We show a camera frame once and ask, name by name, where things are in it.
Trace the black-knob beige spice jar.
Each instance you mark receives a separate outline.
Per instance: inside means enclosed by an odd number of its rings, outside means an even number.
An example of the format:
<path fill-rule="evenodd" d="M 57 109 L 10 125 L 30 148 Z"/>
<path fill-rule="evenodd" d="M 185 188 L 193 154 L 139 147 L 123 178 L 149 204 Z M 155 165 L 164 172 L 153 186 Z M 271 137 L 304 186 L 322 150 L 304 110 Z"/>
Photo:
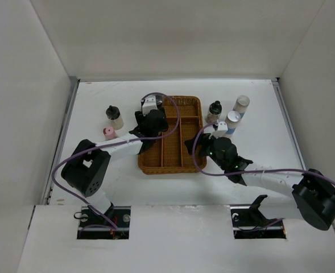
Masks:
<path fill-rule="evenodd" d="M 106 109 L 106 116 L 108 117 L 110 125 L 114 130 L 120 130 L 123 128 L 124 122 L 121 116 L 121 112 L 116 106 L 110 105 Z"/>

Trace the black-knob brown spice jar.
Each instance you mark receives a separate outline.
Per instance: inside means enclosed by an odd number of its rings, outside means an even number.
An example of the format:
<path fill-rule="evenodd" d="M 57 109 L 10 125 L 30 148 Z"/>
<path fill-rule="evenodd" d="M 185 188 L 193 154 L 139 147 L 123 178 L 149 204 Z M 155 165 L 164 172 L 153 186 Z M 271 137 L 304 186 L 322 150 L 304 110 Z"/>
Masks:
<path fill-rule="evenodd" d="M 221 116 L 222 105 L 220 101 L 215 101 L 209 105 L 208 113 L 206 115 L 206 123 L 217 122 Z"/>

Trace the pink-lid spice bottle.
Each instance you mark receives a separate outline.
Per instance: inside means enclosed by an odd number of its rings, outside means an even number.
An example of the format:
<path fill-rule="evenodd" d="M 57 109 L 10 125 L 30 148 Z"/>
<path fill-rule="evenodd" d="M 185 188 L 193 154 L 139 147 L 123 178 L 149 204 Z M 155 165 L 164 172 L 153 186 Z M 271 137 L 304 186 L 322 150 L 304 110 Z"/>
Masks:
<path fill-rule="evenodd" d="M 112 126 L 105 127 L 103 129 L 103 134 L 106 141 L 115 139 L 117 137 L 116 132 Z"/>

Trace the blue-label silver-lid seasoning bottle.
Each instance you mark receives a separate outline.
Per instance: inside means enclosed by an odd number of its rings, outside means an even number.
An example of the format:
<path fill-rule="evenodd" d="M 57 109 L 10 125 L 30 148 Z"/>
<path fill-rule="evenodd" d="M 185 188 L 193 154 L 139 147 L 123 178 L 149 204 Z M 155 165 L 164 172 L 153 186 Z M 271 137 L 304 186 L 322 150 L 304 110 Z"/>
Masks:
<path fill-rule="evenodd" d="M 225 123 L 228 129 L 226 133 L 224 133 L 224 137 L 230 138 L 234 134 L 240 121 L 241 121 L 241 115 L 239 112 L 235 110 L 228 112 L 225 118 Z"/>

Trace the tall silver-lid seasoning bottle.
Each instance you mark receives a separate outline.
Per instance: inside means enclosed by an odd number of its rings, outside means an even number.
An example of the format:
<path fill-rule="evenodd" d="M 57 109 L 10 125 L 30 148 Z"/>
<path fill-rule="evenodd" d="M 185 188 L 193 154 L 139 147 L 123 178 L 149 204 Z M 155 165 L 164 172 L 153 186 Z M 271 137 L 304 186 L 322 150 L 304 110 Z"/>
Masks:
<path fill-rule="evenodd" d="M 250 104 L 248 96 L 238 96 L 234 104 L 233 110 L 240 114 L 241 119 L 244 117 L 245 112 Z"/>

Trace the black-lid white spice jar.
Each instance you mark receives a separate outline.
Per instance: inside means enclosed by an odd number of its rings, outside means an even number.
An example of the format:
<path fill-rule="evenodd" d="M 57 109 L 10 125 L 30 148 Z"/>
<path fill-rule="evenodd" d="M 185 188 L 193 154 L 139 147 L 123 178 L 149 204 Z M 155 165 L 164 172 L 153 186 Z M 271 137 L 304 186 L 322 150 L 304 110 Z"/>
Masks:
<path fill-rule="evenodd" d="M 156 95 L 155 99 L 156 99 L 157 108 L 162 107 L 163 106 L 164 97 L 161 96 L 161 95 Z"/>

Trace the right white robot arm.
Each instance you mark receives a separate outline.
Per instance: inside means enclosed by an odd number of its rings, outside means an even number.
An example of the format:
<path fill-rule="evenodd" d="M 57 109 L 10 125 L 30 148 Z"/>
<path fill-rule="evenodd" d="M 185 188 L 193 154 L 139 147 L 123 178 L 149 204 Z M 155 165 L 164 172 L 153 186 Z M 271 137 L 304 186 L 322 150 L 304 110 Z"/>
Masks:
<path fill-rule="evenodd" d="M 279 171 L 238 155 L 229 138 L 196 135 L 184 142 L 192 157 L 209 157 L 232 183 L 263 188 L 279 194 L 259 195 L 246 209 L 236 209 L 232 218 L 243 226 L 263 228 L 280 218 L 304 220 L 326 231 L 335 219 L 335 187 L 315 170 Z"/>

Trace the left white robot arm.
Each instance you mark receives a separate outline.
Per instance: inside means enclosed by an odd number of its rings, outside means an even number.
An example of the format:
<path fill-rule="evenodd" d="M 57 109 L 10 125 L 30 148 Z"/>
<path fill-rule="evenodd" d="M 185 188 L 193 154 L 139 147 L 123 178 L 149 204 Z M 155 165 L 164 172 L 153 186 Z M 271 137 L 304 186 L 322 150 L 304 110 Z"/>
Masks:
<path fill-rule="evenodd" d="M 135 117 L 137 127 L 123 137 L 111 140 L 109 147 L 101 148 L 106 142 L 96 144 L 88 139 L 82 140 L 74 155 L 90 148 L 96 149 L 70 160 L 61 171 L 61 177 L 96 209 L 93 219 L 102 227 L 110 225 L 113 220 L 114 205 L 102 190 L 109 163 L 149 150 L 156 142 L 154 138 L 168 130 L 164 107 L 152 109 L 146 115 L 136 111 Z"/>

